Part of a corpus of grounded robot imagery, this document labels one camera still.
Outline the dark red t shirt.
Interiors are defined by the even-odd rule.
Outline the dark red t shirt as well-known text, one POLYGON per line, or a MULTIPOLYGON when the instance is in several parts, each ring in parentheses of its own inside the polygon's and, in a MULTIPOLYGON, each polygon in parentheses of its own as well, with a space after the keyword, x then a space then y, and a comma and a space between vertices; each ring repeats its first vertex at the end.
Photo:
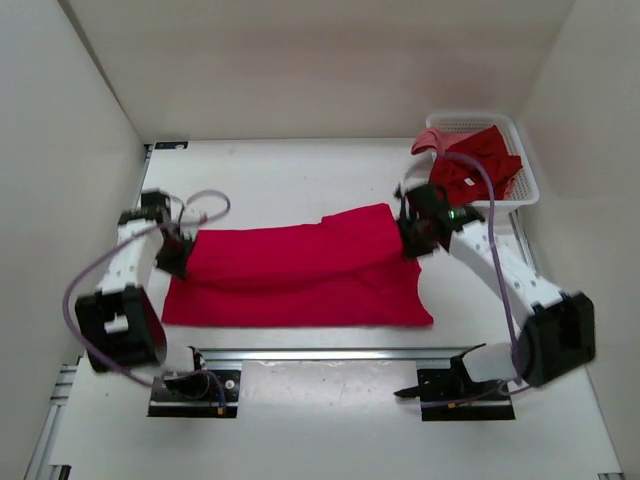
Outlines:
MULTIPOLYGON (((465 136, 445 151, 476 160, 485 170, 494 191, 496 201, 505 200, 522 169, 522 160, 507 150, 504 138, 496 126, 465 136)), ((463 160, 442 159, 435 161, 429 180, 445 188, 452 206, 488 200, 488 186, 477 168, 463 160)))

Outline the magenta t shirt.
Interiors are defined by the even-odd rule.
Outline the magenta t shirt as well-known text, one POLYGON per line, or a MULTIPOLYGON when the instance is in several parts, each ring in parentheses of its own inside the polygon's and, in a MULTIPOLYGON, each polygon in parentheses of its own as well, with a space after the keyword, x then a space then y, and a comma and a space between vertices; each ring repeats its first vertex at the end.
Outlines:
POLYGON ((202 230, 162 321, 194 328, 428 328, 421 267, 385 203, 315 224, 202 230))

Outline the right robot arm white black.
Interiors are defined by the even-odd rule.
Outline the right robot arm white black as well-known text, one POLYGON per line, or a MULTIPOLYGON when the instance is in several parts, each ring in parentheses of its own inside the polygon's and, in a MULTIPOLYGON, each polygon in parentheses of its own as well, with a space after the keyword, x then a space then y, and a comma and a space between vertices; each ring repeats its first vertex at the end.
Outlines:
POLYGON ((502 301, 509 340, 474 347, 452 361, 449 387, 460 399, 477 396, 486 382, 524 381, 539 388, 591 363, 596 357, 595 312, 582 292, 569 294, 540 276, 495 232, 495 188, 486 169, 464 154, 443 160, 471 166, 490 197, 485 212, 454 206, 429 178, 434 161, 415 161, 395 192, 404 253, 419 258, 441 249, 466 265, 502 301))

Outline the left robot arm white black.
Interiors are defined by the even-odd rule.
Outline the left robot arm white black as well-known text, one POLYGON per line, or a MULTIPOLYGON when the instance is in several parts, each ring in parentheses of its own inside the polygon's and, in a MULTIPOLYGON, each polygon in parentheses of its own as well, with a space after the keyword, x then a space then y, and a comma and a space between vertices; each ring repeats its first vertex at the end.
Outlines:
POLYGON ((126 369, 156 367, 167 359, 167 338, 146 288, 159 269, 183 280, 195 238, 168 226, 175 198, 161 190, 141 194, 140 205, 121 213, 118 252, 96 290, 74 305, 80 333, 126 369))

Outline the small dark label sticker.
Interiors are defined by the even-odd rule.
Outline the small dark label sticker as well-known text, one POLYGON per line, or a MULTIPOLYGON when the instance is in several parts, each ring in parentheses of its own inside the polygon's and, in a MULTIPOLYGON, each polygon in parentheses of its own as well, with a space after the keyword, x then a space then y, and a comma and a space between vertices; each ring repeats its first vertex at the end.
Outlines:
POLYGON ((176 142, 156 142, 154 144, 155 150, 184 150, 188 147, 188 141, 176 141, 176 142))

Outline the salmon pink t shirt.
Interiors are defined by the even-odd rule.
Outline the salmon pink t shirt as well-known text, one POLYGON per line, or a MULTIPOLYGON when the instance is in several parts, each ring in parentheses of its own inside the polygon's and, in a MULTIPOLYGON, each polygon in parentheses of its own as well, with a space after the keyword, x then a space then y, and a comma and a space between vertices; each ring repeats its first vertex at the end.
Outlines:
POLYGON ((411 147, 412 155, 419 155, 429 150, 437 154, 445 152, 451 145, 451 133, 428 127, 423 130, 414 140, 411 147))

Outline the white plastic laundry basket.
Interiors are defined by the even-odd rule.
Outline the white plastic laundry basket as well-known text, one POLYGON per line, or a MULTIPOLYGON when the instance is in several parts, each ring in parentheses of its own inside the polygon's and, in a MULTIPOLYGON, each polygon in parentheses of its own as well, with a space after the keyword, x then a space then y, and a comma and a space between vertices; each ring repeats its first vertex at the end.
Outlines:
POLYGON ((463 136, 446 149, 477 159, 496 188, 495 210, 506 216, 539 200, 539 189, 520 139, 510 117, 491 112, 432 113, 425 125, 442 133, 463 136))

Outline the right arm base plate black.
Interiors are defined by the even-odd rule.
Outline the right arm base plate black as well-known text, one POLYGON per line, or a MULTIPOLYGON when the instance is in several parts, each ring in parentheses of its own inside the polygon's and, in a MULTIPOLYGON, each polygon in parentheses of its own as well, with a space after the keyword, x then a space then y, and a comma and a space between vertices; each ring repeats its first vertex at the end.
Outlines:
POLYGON ((417 370, 417 384, 394 392, 400 401, 418 400, 423 422, 511 421, 512 401, 499 381, 464 384, 451 369, 417 370))

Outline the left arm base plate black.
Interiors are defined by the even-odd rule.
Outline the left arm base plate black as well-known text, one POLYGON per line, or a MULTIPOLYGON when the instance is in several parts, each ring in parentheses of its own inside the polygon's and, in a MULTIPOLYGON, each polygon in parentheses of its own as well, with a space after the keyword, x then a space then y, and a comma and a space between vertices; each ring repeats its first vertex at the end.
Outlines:
POLYGON ((214 369, 183 380, 155 378, 148 403, 151 418, 236 418, 241 371, 214 369))

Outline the aluminium frame rail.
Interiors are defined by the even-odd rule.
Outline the aluminium frame rail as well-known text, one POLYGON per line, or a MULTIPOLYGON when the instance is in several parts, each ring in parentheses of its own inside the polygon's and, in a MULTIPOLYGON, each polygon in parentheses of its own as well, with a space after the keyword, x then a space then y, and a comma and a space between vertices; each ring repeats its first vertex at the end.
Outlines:
POLYGON ((394 398, 458 347, 507 337, 496 296, 439 253, 420 293, 426 331, 176 329, 242 372, 234 419, 150 418, 148 393, 86 361, 65 368, 39 479, 619 479, 590 379, 577 371, 513 400, 515 419, 425 422, 394 398))

